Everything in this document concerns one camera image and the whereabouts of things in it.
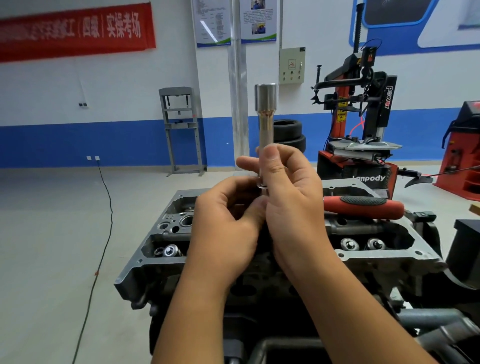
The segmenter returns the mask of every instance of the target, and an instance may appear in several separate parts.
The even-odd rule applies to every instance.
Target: tire
[[[301,137],[301,122],[292,119],[279,119],[273,121],[273,140],[281,143]]]
[[[286,140],[284,142],[278,142],[279,144],[283,144],[286,146],[292,146],[300,150],[300,152],[305,153],[305,149],[307,148],[307,138],[302,134],[300,138],[294,140]]]

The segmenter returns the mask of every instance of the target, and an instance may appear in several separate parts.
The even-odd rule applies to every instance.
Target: floor
[[[439,166],[415,166],[434,173]],[[152,168],[104,168],[113,231],[94,291],[77,364],[148,363],[148,310],[133,311],[113,287],[146,232],[177,190],[207,188],[232,172],[166,177]],[[437,213],[442,250],[456,218],[475,218],[469,201],[436,188],[404,189],[409,210]],[[0,362],[72,361],[110,224],[97,169],[0,170]]]

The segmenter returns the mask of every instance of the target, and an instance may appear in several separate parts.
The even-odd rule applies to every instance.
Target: electrical panel box
[[[302,84],[305,81],[305,47],[280,50],[279,85]]]

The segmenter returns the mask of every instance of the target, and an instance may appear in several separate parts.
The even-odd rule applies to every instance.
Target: red screwdriver handle
[[[326,196],[324,210],[363,218],[397,220],[402,218],[405,206],[399,201],[381,197]]]

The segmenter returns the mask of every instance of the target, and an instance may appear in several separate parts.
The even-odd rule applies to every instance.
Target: left hand
[[[229,177],[197,198],[182,280],[226,295],[244,272],[265,221],[267,198],[258,197],[257,181],[251,176]]]

